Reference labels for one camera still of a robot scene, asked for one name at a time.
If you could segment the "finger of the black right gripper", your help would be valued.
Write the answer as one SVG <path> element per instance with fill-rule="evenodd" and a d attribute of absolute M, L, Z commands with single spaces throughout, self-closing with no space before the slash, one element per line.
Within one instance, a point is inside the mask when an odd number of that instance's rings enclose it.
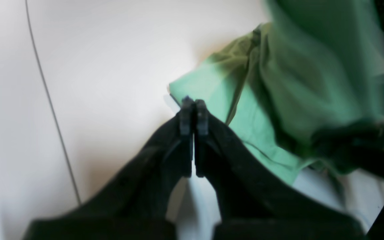
<path fill-rule="evenodd" d="M 320 129 L 311 137 L 314 156 L 337 174 L 363 169 L 384 179 L 384 119 L 364 119 Z"/>

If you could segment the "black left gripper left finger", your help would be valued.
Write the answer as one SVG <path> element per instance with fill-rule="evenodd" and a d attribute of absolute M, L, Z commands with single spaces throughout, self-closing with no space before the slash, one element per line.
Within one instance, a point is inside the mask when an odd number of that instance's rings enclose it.
<path fill-rule="evenodd" d="M 175 240 L 170 195 L 192 174 L 194 101 L 163 124 L 94 197 L 64 216 L 34 220 L 25 240 Z"/>

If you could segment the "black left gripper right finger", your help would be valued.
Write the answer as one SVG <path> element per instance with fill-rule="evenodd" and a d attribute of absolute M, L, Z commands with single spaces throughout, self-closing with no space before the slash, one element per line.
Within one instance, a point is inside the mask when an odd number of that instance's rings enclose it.
<path fill-rule="evenodd" d="M 265 168 L 237 135 L 195 101 L 196 174 L 215 189 L 215 240 L 364 240 L 352 217 L 324 206 Z"/>

